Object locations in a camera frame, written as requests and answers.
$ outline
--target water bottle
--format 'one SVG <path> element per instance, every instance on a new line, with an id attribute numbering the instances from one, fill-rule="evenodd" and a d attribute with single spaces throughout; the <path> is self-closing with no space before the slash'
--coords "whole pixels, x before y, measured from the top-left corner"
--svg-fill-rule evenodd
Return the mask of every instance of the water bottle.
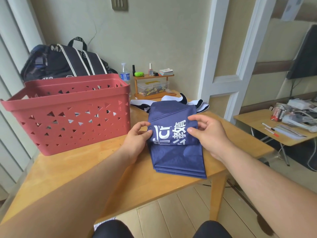
<path id="1" fill-rule="evenodd" d="M 121 63 L 122 72 L 120 73 L 120 77 L 126 84 L 130 84 L 130 73 L 126 70 L 125 64 L 125 62 Z"/>

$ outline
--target black pants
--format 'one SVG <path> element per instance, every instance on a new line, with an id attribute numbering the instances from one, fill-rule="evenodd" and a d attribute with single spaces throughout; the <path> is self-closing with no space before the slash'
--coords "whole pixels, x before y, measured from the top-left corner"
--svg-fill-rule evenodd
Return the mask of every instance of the black pants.
<path id="1" fill-rule="evenodd" d="M 93 238 L 133 238 L 129 228 L 119 220 L 109 220 L 96 229 Z M 232 238 L 217 221 L 205 221 L 193 238 Z"/>

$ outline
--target hand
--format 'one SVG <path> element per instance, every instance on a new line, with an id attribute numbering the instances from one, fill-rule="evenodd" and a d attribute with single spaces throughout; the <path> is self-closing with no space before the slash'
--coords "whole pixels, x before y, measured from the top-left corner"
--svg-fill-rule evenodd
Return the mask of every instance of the hand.
<path id="1" fill-rule="evenodd" d="M 141 127 L 149 126 L 150 123 L 146 121 L 136 123 L 128 132 L 123 145 L 120 150 L 128 156 L 130 164 L 135 163 L 138 155 L 141 153 L 145 146 L 145 142 L 153 133 L 152 130 L 140 131 Z"/>
<path id="2" fill-rule="evenodd" d="M 189 127 L 187 131 L 200 140 L 201 145 L 207 149 L 217 160 L 223 162 L 222 156 L 233 143 L 228 139 L 219 120 L 205 115 L 192 115 L 189 120 L 198 121 L 198 129 Z"/>

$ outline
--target triangular hole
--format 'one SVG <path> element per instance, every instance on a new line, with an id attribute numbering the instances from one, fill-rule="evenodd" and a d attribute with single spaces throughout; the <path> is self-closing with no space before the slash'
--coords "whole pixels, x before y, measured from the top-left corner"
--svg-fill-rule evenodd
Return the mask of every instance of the triangular hole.
<path id="1" fill-rule="evenodd" d="M 49 113 L 47 114 L 47 116 L 53 116 L 53 117 L 55 117 L 53 111 L 49 112 Z"/>

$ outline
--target wooden floor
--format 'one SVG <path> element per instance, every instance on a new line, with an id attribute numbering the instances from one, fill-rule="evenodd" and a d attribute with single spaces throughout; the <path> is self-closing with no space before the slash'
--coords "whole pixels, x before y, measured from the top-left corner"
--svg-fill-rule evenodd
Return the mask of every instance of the wooden floor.
<path id="1" fill-rule="evenodd" d="M 206 180 L 117 216 L 135 238 L 192 238 L 209 219 L 211 183 Z M 254 211 L 232 188 L 225 188 L 219 222 L 232 237 L 268 238 Z"/>

